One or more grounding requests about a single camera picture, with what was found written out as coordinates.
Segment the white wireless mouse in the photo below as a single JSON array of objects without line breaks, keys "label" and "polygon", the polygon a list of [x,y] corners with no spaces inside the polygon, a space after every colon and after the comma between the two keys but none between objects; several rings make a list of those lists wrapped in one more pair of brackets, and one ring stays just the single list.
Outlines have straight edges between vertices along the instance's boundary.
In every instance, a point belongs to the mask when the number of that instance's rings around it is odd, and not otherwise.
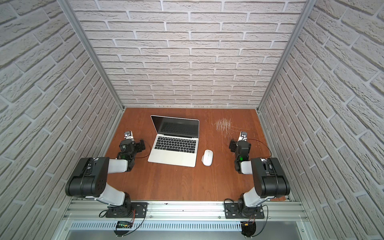
[{"label": "white wireless mouse", "polygon": [[211,150],[205,150],[203,156],[202,156],[202,163],[204,166],[211,166],[213,163],[213,151]]}]

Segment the silver laptop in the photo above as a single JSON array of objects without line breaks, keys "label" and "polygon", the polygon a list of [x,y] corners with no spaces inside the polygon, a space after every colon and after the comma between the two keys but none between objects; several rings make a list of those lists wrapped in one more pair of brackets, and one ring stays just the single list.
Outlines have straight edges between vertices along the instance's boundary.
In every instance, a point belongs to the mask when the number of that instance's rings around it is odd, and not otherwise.
[{"label": "silver laptop", "polygon": [[148,162],[194,168],[196,166],[200,121],[151,115],[157,135]]}]

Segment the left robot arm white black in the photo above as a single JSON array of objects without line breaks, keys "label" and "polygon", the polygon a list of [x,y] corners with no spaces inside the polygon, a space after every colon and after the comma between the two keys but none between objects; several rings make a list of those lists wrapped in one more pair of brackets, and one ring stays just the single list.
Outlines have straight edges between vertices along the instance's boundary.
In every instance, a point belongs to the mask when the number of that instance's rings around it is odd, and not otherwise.
[{"label": "left robot arm white black", "polygon": [[125,139],[121,141],[116,159],[109,157],[81,158],[74,168],[66,186],[69,197],[93,199],[107,204],[110,209],[133,210],[129,194],[119,191],[107,183],[109,174],[130,172],[136,155],[146,149],[145,141]]}]

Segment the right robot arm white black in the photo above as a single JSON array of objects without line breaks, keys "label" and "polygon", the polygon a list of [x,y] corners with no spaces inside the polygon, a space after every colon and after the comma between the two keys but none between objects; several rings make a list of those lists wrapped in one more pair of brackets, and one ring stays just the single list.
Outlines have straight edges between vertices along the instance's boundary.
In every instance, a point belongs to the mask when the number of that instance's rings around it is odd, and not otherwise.
[{"label": "right robot arm white black", "polygon": [[229,149],[235,153],[235,170],[253,176],[254,186],[238,199],[242,214],[261,207],[268,200],[290,194],[290,183],[277,158],[250,159],[251,144],[246,140],[231,140]]}]

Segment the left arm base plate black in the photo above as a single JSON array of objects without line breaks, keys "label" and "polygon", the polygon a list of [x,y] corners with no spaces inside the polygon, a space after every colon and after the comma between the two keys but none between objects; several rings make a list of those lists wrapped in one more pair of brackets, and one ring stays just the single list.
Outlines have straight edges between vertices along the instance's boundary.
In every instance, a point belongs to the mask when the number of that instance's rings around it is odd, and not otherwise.
[{"label": "left arm base plate black", "polygon": [[106,218],[144,218],[147,214],[147,202],[133,202],[118,207],[108,207],[104,217]]}]

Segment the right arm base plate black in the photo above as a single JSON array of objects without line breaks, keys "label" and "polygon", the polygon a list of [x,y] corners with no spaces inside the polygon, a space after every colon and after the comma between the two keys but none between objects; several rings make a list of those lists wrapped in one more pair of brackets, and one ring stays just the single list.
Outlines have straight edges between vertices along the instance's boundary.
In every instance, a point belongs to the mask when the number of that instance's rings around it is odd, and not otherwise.
[{"label": "right arm base plate black", "polygon": [[239,206],[237,202],[224,202],[224,213],[226,219],[261,220],[265,218],[264,210],[261,206],[249,208],[243,205]]}]

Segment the aluminium front rail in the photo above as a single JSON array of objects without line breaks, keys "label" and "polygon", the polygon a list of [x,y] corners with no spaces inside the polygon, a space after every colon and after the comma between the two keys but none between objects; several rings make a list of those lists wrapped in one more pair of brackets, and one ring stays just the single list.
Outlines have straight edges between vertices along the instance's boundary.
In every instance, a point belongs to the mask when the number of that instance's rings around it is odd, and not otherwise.
[{"label": "aluminium front rail", "polygon": [[[268,220],[275,222],[308,222],[303,206],[300,202],[265,202],[262,210],[254,216],[246,217],[235,210],[235,205],[224,202],[199,202],[199,201],[146,201],[146,209],[143,210],[141,203],[145,201],[134,201],[135,222],[146,218],[149,221],[256,221]],[[64,220],[107,220],[102,217],[105,204],[92,200],[72,200],[64,213]]]}]

